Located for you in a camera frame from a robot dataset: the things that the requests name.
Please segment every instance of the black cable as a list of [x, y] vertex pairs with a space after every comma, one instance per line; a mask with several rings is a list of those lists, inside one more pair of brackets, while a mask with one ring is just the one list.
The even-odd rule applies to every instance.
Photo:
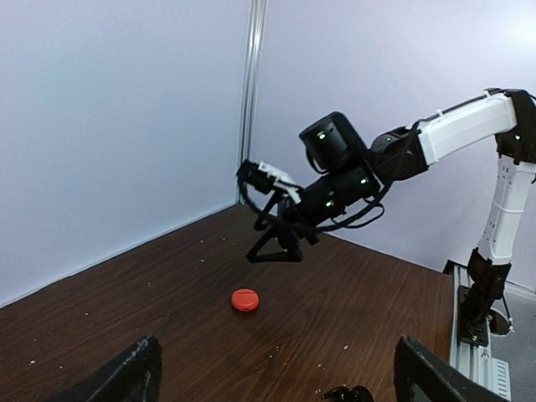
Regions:
[[[367, 199], [365, 199], [364, 201], [367, 204], [372, 203], [372, 201], [368, 201]], [[349, 224], [348, 226], [344, 226], [344, 229], [361, 229], [361, 228], [367, 226], [368, 224], [372, 224], [374, 221], [380, 219], [385, 214], [385, 207], [384, 207], [384, 205], [382, 203], [380, 203], [380, 204], [378, 204], [378, 207], [376, 207], [376, 208], [381, 209], [381, 212], [378, 215], [374, 216], [373, 218], [369, 219], [366, 222], [363, 222], [362, 224]], [[338, 222], [333, 218], [331, 219], [331, 221], [334, 224], [338, 224]]]
[[297, 184], [293, 184], [293, 183], [288, 183], [288, 182], [285, 182], [283, 180], [280, 180], [279, 178], [276, 180], [276, 182], [278, 183], [281, 183], [287, 187], [292, 187], [292, 188], [297, 188], [298, 190], [303, 190], [303, 187], [302, 186], [299, 186]]
[[384, 185], [384, 187], [380, 190], [380, 192], [374, 197], [374, 200], [368, 204], [366, 207], [358, 211], [356, 214], [350, 216], [349, 218], [346, 218], [345, 220], [342, 220], [336, 224], [328, 224], [325, 226], [311, 226], [308, 224], [290, 224], [286, 222], [285, 220], [276, 217], [272, 214], [268, 214], [257, 207], [257, 205], [251, 200], [248, 189], [247, 189], [247, 183], [245, 182], [245, 179], [243, 177], [238, 177], [238, 184], [239, 184], [239, 191], [240, 195], [244, 199], [244, 202], [247, 206], [249, 206], [256, 214], [258, 214], [262, 219], [266, 220], [267, 222], [270, 222], [272, 224], [278, 224], [282, 228], [295, 230], [295, 231], [301, 231], [304, 233], [324, 233], [324, 232], [332, 232], [334, 230], [338, 230], [341, 228], [347, 227], [349, 224], [355, 222], [358, 219], [361, 219], [363, 216], [368, 214], [370, 211], [372, 211], [374, 208], [377, 208], [380, 204], [382, 199], [385, 197], [385, 194], [390, 190], [391, 186], [393, 185], [395, 179], [398, 177], [398, 173], [400, 168], [402, 167], [402, 162], [404, 160], [404, 156], [407, 154], [407, 152], [410, 150], [411, 145], [413, 144], [413, 141], [417, 138], [416, 128], [421, 123], [422, 120], [416, 121], [410, 130], [410, 135], [408, 137], [408, 141], [403, 149], [403, 151], [400, 153], [399, 161], [391, 174], [391, 179]]
[[502, 304], [504, 305], [504, 310], [506, 311], [506, 315], [508, 317], [508, 322], [512, 324], [512, 316], [510, 315], [510, 310], [508, 310], [508, 304], [506, 303], [506, 297], [504, 297], [504, 294], [502, 294]]

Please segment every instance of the black object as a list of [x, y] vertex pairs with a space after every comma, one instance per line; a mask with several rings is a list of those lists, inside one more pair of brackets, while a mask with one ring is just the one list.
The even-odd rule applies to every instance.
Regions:
[[536, 106], [526, 90], [489, 90], [490, 93], [503, 93], [512, 99], [516, 111], [516, 126], [509, 132], [497, 134], [497, 152], [520, 162], [536, 163]]
[[487, 316], [496, 300], [503, 298], [506, 278], [511, 264], [493, 265], [474, 249], [467, 266], [474, 280], [471, 289], [460, 287], [458, 314], [458, 340], [473, 345], [487, 346]]
[[162, 348], [148, 336], [46, 402], [158, 402], [161, 381]]
[[420, 142], [410, 141], [416, 135], [418, 131], [413, 125], [410, 129], [399, 127], [385, 132], [373, 141], [368, 159], [382, 183], [406, 180], [428, 170]]
[[407, 337], [399, 340], [394, 354], [394, 388], [398, 402], [506, 401], [473, 383], [418, 341]]
[[322, 399], [326, 398], [333, 398], [333, 402], [374, 402], [370, 391], [361, 385], [352, 389], [337, 387], [322, 395]]

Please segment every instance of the black arm joint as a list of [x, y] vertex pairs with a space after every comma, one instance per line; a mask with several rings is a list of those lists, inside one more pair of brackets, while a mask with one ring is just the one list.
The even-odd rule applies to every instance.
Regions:
[[518, 123], [512, 130], [495, 136], [499, 156], [513, 158], [516, 165], [536, 163], [536, 106], [530, 94], [526, 90], [498, 89], [489, 90], [489, 93], [503, 93], [512, 99]]
[[383, 184], [389, 181], [412, 178], [428, 170], [425, 155], [417, 138], [411, 141], [405, 155], [401, 155], [410, 139], [418, 135], [419, 130], [417, 129], [409, 130], [405, 127], [399, 127], [378, 136], [374, 140], [368, 150], [368, 160], [373, 167], [374, 174]]

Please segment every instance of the black clamp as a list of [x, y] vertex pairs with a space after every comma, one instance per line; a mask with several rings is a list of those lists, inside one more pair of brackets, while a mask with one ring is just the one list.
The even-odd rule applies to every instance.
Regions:
[[370, 391], [361, 385], [352, 389], [337, 387], [322, 395], [322, 399], [326, 398], [333, 398], [335, 402], [374, 402]]

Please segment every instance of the dark wood tabletop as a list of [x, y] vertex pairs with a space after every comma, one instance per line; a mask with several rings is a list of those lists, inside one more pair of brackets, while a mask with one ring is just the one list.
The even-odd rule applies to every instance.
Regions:
[[[0, 310], [0, 400], [42, 400], [148, 334], [162, 402], [312, 402], [341, 384], [393, 402], [402, 335], [447, 359], [449, 276], [331, 236], [300, 264], [252, 265], [254, 220], [235, 206]], [[231, 307], [242, 287], [257, 311]]]

